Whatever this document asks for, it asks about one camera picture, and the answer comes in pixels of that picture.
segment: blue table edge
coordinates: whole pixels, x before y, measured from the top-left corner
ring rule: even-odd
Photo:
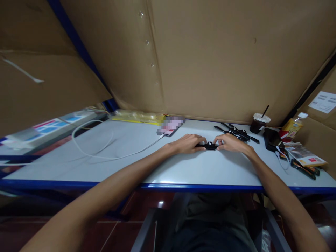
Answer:
[[[1,179],[2,190],[26,189],[26,190],[89,190],[99,182],[82,181],[52,181],[52,180],[15,180]],[[302,194],[336,194],[336,187],[289,187],[294,193]],[[215,191],[239,191],[239,192],[264,192],[261,185],[203,185],[203,184],[155,184],[142,183],[138,190],[174,191],[174,192],[215,192]]]

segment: black straw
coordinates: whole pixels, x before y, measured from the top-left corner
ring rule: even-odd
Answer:
[[[264,117],[264,115],[265,115],[266,111],[268,110],[268,107],[269,107],[269,105],[267,105],[267,108],[265,109],[265,111],[264,111],[264,113],[263,113],[263,115],[262,115],[262,117],[261,117],[261,118],[263,118],[263,117]]]

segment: white charging cable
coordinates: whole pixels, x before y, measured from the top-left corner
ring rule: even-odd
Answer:
[[[128,157],[128,156],[132,156],[132,155],[134,155],[134,154],[140,153],[140,152],[142,152],[142,151],[148,149],[149,147],[151,147],[153,144],[155,144],[155,143],[158,142],[161,138],[164,137],[164,135],[161,135],[157,140],[155,140],[153,143],[151,143],[151,144],[148,145],[147,147],[143,148],[142,150],[140,150],[140,151],[138,151],[138,152],[134,152],[134,153],[132,153],[132,154],[128,154],[128,155],[123,156],[123,157],[115,157],[115,158],[114,158],[114,157],[103,157],[103,156],[91,155],[91,154],[86,153],[85,151],[83,151],[83,150],[80,148],[80,146],[78,145],[78,143],[77,143],[76,140],[75,140],[75,133],[77,132],[77,130],[79,130],[80,128],[82,128],[83,126],[85,126],[86,124],[88,124],[88,123],[90,123],[90,122],[92,122],[92,121],[86,122],[86,123],[82,124],[81,126],[78,126],[78,127],[72,132],[71,136],[72,136],[72,140],[73,140],[74,144],[75,144],[76,147],[80,150],[80,152],[82,152],[82,153],[83,153],[84,155],[86,155],[86,156],[90,156],[90,157],[94,157],[94,158],[103,158],[103,159],[109,159],[109,160],[116,160],[116,159],[121,159],[121,158],[125,158],[125,157]],[[104,148],[102,148],[99,152],[101,152],[103,149],[105,149],[105,148],[109,145],[109,143],[110,143],[110,142],[112,141],[112,139],[113,139],[113,135],[114,135],[114,132],[112,131],[112,136],[111,136],[110,140],[107,142],[107,144],[104,146]]]
[[[114,136],[114,131],[112,130],[112,136],[111,138],[109,139],[109,141],[107,142],[107,144],[105,144],[105,146],[103,148],[101,148],[99,151],[96,152],[96,154],[92,155],[92,154],[89,154],[89,153],[86,153],[85,151],[82,150],[82,148],[80,148],[80,146],[78,145],[78,143],[76,142],[76,139],[75,139],[75,133],[81,129],[83,126],[89,124],[89,123],[92,123],[92,122],[101,122],[103,123],[103,121],[100,121],[100,120],[91,120],[91,121],[88,121],[86,123],[83,123],[82,125],[78,126],[71,134],[71,137],[72,137],[72,140],[74,142],[74,144],[76,145],[76,147],[79,149],[80,152],[82,152],[85,156],[90,156],[90,157],[94,157],[94,158],[103,158],[103,159],[109,159],[109,160],[116,160],[116,159],[121,159],[121,158],[126,158],[128,156],[132,156],[134,154],[137,154],[137,153],[140,153],[146,149],[148,149],[149,147],[151,147],[153,144],[157,143],[161,138],[164,137],[164,135],[161,135],[157,140],[155,140],[153,143],[151,143],[150,145],[148,145],[147,147],[143,148],[142,150],[138,151],[138,152],[134,152],[134,153],[131,153],[131,154],[128,154],[126,156],[123,156],[123,157],[103,157],[103,156],[96,156],[96,154],[98,154],[99,152],[101,152],[102,150],[104,150],[112,141],[113,139],[113,136]],[[56,165],[60,165],[60,164],[64,164],[64,163],[68,163],[68,162],[71,162],[71,161],[75,161],[75,160],[78,160],[78,159],[74,159],[74,160],[69,160],[69,161],[66,161],[66,162],[63,162],[63,163],[55,163]],[[0,164],[0,166],[24,166],[24,165],[48,165],[50,164],[50,162],[33,162],[33,163],[9,163],[9,164]]]
[[[278,150],[277,152],[275,152],[275,154],[276,154],[276,156],[278,157],[278,159],[279,159],[279,163],[280,163],[280,165],[281,165],[281,167],[284,169],[284,170],[288,170],[288,168],[289,168],[289,159],[288,159],[288,157],[287,157],[287,155],[285,154],[285,153],[282,153],[281,152],[281,150],[280,150],[280,148],[279,148],[279,146],[276,146],[276,149]],[[280,153],[282,154],[282,155],[284,155],[285,157],[286,157],[286,159],[287,159],[287,168],[284,168],[283,166],[282,166],[282,163],[280,162]]]

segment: plastic bottle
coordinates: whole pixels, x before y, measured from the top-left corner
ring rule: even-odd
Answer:
[[[302,128],[303,119],[307,118],[308,114],[299,113],[298,116],[289,119],[289,121],[282,127],[279,136],[283,142],[291,142],[299,129]]]

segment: person's left hand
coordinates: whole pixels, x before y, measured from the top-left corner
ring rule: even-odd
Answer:
[[[205,147],[195,147],[195,145],[200,142],[207,143],[207,140],[200,135],[186,134],[180,139],[168,143],[167,145],[173,149],[175,154],[190,154],[197,151],[205,151]]]

